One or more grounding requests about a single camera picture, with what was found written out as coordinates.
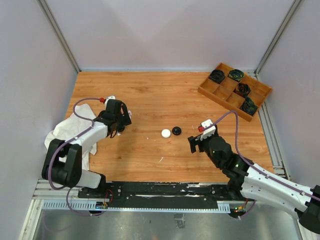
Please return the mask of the black charging case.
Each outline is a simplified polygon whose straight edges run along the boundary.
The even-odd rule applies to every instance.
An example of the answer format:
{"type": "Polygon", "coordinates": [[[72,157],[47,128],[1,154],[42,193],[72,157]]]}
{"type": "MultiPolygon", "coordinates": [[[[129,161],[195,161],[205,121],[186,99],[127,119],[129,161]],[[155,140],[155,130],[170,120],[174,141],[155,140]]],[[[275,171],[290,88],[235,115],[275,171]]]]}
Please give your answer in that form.
{"type": "Polygon", "coordinates": [[[175,126],[171,130],[172,134],[178,136],[182,133],[182,129],[179,126],[175,126]]]}

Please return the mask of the white charging case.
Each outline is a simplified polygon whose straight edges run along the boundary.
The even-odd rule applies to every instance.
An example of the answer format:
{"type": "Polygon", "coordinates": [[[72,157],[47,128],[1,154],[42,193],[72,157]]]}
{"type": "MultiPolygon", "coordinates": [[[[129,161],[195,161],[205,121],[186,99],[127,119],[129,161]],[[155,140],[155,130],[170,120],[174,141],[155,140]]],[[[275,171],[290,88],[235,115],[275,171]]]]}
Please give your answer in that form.
{"type": "Polygon", "coordinates": [[[171,131],[169,129],[163,129],[161,131],[161,136],[165,139],[169,138],[171,136],[171,131]]]}

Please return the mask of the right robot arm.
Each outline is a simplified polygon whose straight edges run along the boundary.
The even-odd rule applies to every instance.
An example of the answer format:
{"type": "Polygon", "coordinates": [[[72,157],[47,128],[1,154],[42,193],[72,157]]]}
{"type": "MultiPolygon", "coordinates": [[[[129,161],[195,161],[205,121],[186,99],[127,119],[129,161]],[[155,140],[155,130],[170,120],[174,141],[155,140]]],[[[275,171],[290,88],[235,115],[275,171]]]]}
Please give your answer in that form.
{"type": "Polygon", "coordinates": [[[320,187],[309,187],[280,177],[232,151],[222,137],[212,134],[188,138],[192,153],[206,153],[216,168],[229,179],[226,193],[232,200],[241,197],[278,208],[309,231],[320,232],[320,187]]]}

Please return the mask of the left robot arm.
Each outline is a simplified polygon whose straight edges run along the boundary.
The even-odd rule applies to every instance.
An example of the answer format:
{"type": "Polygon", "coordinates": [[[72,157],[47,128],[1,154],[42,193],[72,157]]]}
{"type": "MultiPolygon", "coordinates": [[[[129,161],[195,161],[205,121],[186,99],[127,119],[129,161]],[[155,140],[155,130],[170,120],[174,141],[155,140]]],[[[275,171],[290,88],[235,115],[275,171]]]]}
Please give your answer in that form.
{"type": "Polygon", "coordinates": [[[101,198],[107,193],[106,176],[82,169],[82,155],[98,141],[107,137],[112,139],[123,132],[126,126],[132,124],[130,114],[126,104],[114,96],[83,98],[74,104],[73,114],[89,121],[90,125],[67,140],[55,138],[50,142],[41,175],[54,190],[89,188],[91,194],[101,198]],[[100,101],[105,110],[94,119],[79,115],[76,106],[86,100],[100,101]]]}

